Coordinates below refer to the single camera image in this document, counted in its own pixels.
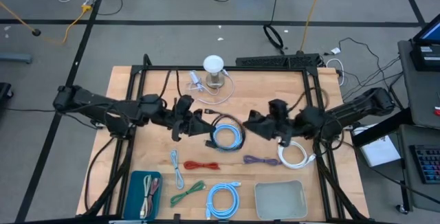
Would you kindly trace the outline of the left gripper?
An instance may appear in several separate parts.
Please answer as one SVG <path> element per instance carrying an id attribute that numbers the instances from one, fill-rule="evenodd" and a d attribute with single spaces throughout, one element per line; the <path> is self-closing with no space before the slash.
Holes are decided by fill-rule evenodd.
<path id="1" fill-rule="evenodd" d="M 175 105 L 173 107 L 173 124 L 178 120 L 183 120 L 184 122 L 181 125 L 181 133 L 185 133 L 189 137 L 214 132 L 215 127 L 211 125 L 212 121 L 210 116 L 215 112 L 212 109 L 196 109 L 192 113 L 190 107 L 193 102 L 194 99 L 189 95 L 183 95 L 178 100 L 175 99 Z M 195 124 L 195 118 L 203 124 Z"/>

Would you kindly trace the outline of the white dome on metal stand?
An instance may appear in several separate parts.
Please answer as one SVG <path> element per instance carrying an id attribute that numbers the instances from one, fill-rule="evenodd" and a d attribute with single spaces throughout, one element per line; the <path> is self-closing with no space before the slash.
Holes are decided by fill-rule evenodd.
<path id="1" fill-rule="evenodd" d="M 203 68 L 207 72 L 206 84 L 212 89 L 218 89 L 224 85 L 222 69 L 224 61 L 220 56 L 210 55 L 203 61 Z"/>

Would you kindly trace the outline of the grey cart top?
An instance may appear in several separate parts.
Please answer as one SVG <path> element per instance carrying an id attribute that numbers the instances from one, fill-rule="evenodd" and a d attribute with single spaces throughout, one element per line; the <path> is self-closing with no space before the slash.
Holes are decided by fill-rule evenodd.
<path id="1" fill-rule="evenodd" d="M 440 129 L 440 115 L 435 115 L 435 107 L 440 107 L 440 72 L 417 71 L 410 57 L 411 42 L 399 41 L 397 46 L 413 122 Z"/>

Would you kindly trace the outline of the black aluminium frame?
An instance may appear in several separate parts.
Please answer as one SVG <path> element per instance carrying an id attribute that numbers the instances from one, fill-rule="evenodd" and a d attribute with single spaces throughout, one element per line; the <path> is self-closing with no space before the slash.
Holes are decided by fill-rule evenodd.
<path id="1" fill-rule="evenodd" d="M 129 78 L 131 76 L 129 66 L 113 67 L 107 96 L 110 98 L 121 99 L 126 95 Z M 303 73 L 301 71 L 287 71 L 284 68 L 263 68 L 263 67 L 226 67 L 235 82 L 235 90 L 228 99 L 220 105 L 205 105 L 195 102 L 191 107 L 193 109 L 210 108 L 231 113 L 239 120 L 248 118 L 250 109 L 268 113 L 268 102 L 279 98 L 289 103 L 295 103 L 304 91 Z M 328 109 L 336 107 L 342 103 L 342 94 L 337 81 L 336 70 L 332 68 L 317 68 L 319 85 L 328 93 Z M 122 177 L 126 179 L 125 193 L 121 190 L 121 181 L 111 195 L 111 202 L 108 215 L 119 214 L 122 216 L 126 204 L 121 212 L 118 212 L 119 196 L 123 202 L 126 200 L 129 191 L 129 182 L 133 171 L 157 171 L 162 177 L 162 189 L 159 200 L 159 210 L 156 221 L 173 220 L 175 214 L 180 214 L 181 222 L 188 220 L 201 221 L 207 223 L 217 220 L 214 216 L 210 220 L 206 219 L 206 200 L 210 189 L 223 182 L 238 181 L 241 185 L 236 188 L 239 193 L 240 205 L 236 214 L 230 219 L 232 221 L 262 221 L 256 212 L 255 185 L 257 183 L 276 183 L 288 181 L 300 181 L 304 190 L 304 203 L 307 204 L 307 214 L 302 218 L 281 219 L 282 221 L 305 221 L 320 222 L 330 219 L 343 219 L 352 221 L 349 212 L 342 205 L 342 200 L 336 200 L 336 195 L 331 189 L 328 181 L 321 175 L 317 168 L 316 158 L 312 163 L 304 168 L 295 170 L 289 169 L 283 165 L 268 166 L 265 164 L 243 163 L 243 155 L 251 154 L 259 157 L 278 157 L 278 138 L 267 141 L 252 132 L 247 131 L 245 144 L 238 152 L 223 153 L 213 148 L 205 146 L 205 139 L 209 135 L 197 135 L 194 137 L 181 136 L 180 142 L 174 142 L 171 139 L 171 132 L 166 128 L 149 124 L 137 128 L 135 140 L 132 142 L 133 153 L 129 176 Z M 89 207 L 97 200 L 102 191 L 109 182 L 111 174 L 113 157 L 115 155 L 116 145 L 113 141 L 106 150 L 97 158 L 90 176 L 89 182 Z M 179 168 L 184 178 L 184 190 L 178 190 L 175 186 L 175 170 L 172 167 L 170 152 L 177 149 L 179 153 Z M 330 168 L 333 166 L 333 176 L 338 176 L 338 183 L 347 197 L 357 210 L 366 218 L 369 217 L 369 211 L 366 206 L 366 199 L 362 187 L 358 163 L 355 153 L 348 145 L 342 145 L 339 149 L 333 151 L 333 157 L 327 152 L 323 155 L 323 162 Z M 220 170 L 211 170 L 199 168 L 186 170 L 183 163 L 187 160 L 200 162 L 217 162 Z M 176 194 L 187 191 L 198 181 L 204 181 L 206 188 L 189 194 L 184 197 L 175 207 L 171 208 L 170 199 Z"/>

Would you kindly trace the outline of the grey floor bar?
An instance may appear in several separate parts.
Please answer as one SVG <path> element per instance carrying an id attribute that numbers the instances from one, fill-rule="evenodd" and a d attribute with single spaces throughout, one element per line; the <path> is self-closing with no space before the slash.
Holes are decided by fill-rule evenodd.
<path id="1" fill-rule="evenodd" d="M 30 54 L 0 53 L 0 60 L 30 64 L 32 56 Z"/>

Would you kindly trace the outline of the black backlit keyboard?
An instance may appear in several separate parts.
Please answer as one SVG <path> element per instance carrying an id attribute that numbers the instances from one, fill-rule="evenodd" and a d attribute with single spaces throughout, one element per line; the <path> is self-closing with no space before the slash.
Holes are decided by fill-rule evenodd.
<path id="1" fill-rule="evenodd" d="M 424 184 L 440 184 L 440 145 L 410 145 L 415 166 Z"/>

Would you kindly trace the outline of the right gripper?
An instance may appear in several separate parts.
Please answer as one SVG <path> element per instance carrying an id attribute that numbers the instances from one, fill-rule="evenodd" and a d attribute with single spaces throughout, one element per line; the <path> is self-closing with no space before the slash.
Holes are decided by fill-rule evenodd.
<path id="1" fill-rule="evenodd" d="M 267 117 L 260 112 L 251 110 L 248 120 L 243 125 L 249 131 L 266 140 L 277 136 L 281 138 L 292 137 L 292 122 L 285 101 L 280 99 L 269 101 L 269 118 L 271 121 L 267 121 Z"/>

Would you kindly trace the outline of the grey plastic tray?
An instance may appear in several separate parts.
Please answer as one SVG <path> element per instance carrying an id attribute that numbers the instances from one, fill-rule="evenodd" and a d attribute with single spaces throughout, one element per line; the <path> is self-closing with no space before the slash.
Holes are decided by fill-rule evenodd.
<path id="1" fill-rule="evenodd" d="M 254 193 L 256 214 L 261 220 L 303 219 L 308 213 L 301 181 L 257 183 Z"/>

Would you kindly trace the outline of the grey keyboard desk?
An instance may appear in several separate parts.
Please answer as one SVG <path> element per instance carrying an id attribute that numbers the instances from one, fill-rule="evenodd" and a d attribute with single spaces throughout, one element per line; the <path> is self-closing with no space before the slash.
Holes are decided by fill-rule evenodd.
<path id="1" fill-rule="evenodd" d="M 440 145 L 440 130 L 402 124 L 397 130 L 409 210 L 419 208 L 440 213 L 440 184 L 424 184 L 415 166 L 410 145 Z"/>

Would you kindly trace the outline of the black diagonal bar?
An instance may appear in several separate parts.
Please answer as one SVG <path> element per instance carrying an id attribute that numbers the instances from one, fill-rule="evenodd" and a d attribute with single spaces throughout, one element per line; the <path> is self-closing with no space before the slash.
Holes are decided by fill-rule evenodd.
<path id="1" fill-rule="evenodd" d="M 353 145 L 360 148 L 397 130 L 402 124 L 413 124 L 410 107 L 368 128 L 352 138 Z"/>

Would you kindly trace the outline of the teal plastic tray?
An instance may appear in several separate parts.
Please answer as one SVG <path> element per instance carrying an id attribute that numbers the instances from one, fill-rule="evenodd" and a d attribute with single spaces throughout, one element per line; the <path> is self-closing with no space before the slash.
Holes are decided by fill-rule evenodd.
<path id="1" fill-rule="evenodd" d="M 153 221 L 158 215 L 162 190 L 162 175 L 156 171 L 136 170 L 131 173 L 129 190 L 126 196 L 126 204 L 123 212 L 123 217 L 126 220 L 143 220 L 143 218 L 140 217 L 140 212 L 144 203 L 144 178 L 146 176 L 151 177 L 150 187 L 156 184 L 157 189 L 153 194 L 151 193 L 151 190 L 148 191 L 151 196 L 152 205 L 150 206 L 149 213 L 144 220 Z"/>

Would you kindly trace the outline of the black laptop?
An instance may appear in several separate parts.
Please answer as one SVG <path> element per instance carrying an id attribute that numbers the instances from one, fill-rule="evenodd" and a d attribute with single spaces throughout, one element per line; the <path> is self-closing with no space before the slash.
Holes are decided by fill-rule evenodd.
<path id="1" fill-rule="evenodd" d="M 413 38 L 410 57 L 417 71 L 440 72 L 440 21 L 428 24 Z"/>

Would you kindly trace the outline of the white paper box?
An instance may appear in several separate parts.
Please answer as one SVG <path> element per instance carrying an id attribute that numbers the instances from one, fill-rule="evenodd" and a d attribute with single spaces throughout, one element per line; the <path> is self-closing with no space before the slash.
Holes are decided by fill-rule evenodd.
<path id="1" fill-rule="evenodd" d="M 390 135 L 385 135 L 373 142 L 358 146 L 368 167 L 376 167 L 401 159 L 399 151 L 392 142 Z"/>

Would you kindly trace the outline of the black chair base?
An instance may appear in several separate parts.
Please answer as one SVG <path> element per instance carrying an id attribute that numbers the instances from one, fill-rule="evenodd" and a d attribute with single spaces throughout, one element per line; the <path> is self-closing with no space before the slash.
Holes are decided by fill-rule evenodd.
<path id="1" fill-rule="evenodd" d="M 4 113 L 13 98 L 12 85 L 7 82 L 0 82 L 0 116 Z"/>

